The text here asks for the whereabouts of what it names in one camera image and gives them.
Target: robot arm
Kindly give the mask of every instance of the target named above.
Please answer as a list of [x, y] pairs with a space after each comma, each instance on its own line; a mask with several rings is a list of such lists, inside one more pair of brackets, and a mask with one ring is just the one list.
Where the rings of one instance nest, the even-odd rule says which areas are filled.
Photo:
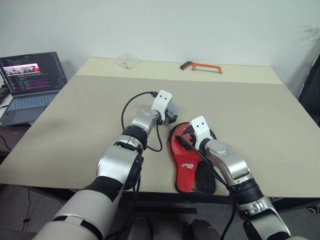
[[161, 90], [152, 107], [137, 112], [113, 145], [103, 153], [95, 180], [78, 191], [35, 236], [35, 240], [104, 240], [124, 190], [134, 187], [142, 169], [142, 153], [155, 125], [177, 119], [172, 95]]
[[245, 160], [230, 145], [213, 139], [203, 116], [190, 122], [196, 138], [195, 148], [217, 167], [230, 195], [238, 204], [243, 228], [251, 240], [288, 239], [290, 232], [280, 215], [261, 192]]

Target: laptop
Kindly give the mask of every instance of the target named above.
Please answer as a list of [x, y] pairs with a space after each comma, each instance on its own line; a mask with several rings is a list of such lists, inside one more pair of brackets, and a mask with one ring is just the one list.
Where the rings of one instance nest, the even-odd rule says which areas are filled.
[[34, 122], [67, 83], [56, 52], [0, 57], [0, 74], [13, 97], [0, 127]]

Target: screen image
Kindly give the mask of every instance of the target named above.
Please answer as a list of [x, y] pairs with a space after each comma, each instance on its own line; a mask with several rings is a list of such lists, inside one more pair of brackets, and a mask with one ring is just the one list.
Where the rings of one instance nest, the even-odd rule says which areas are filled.
[[56, 52], [1, 57], [0, 66], [14, 96], [55, 92], [67, 83]]

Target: desk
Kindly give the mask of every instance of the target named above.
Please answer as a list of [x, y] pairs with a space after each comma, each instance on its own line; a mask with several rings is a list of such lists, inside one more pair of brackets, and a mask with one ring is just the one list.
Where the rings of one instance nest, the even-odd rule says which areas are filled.
[[[218, 139], [246, 159], [266, 195], [320, 197], [319, 128], [270, 67], [226, 65], [220, 75], [179, 66], [140, 62], [127, 70], [110, 59], [90, 58], [0, 165], [0, 183], [85, 187], [104, 150], [121, 134], [128, 99], [165, 89], [179, 108], [177, 123], [204, 115]], [[152, 100], [132, 102], [125, 124]], [[165, 127], [160, 135], [163, 141], [168, 137]], [[149, 145], [157, 144], [152, 132]], [[140, 190], [176, 193], [167, 148], [143, 156]], [[228, 193], [217, 183], [215, 194]]]

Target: gray floor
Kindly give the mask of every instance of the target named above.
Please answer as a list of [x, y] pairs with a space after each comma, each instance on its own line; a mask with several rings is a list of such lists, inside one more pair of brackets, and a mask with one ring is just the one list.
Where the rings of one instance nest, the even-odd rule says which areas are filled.
[[[38, 232], [48, 222], [62, 204], [52, 198], [43, 196], [34, 191], [30, 192], [31, 208], [30, 222], [26, 225], [23, 235], [20, 231], [23, 227], [23, 219], [28, 210], [28, 190], [20, 186], [7, 185], [0, 192], [0, 239], [31, 239], [33, 233]], [[114, 226], [111, 230], [117, 229], [128, 212], [129, 203], [122, 203], [119, 206]], [[147, 217], [154, 228], [155, 240], [181, 240], [182, 222], [192, 222], [194, 219], [203, 219], [211, 223], [218, 233], [222, 233], [231, 214], [231, 206], [224, 204], [170, 204], [170, 207], [196, 208], [197, 214], [163, 214], [163, 213], [138, 213], [139, 216]], [[282, 213], [281, 216], [296, 236], [303, 236], [310, 240], [320, 239], [320, 214], [311, 214], [306, 209], [294, 210]], [[226, 240], [245, 240], [246, 235], [242, 229], [242, 222], [238, 215], [232, 223]]]

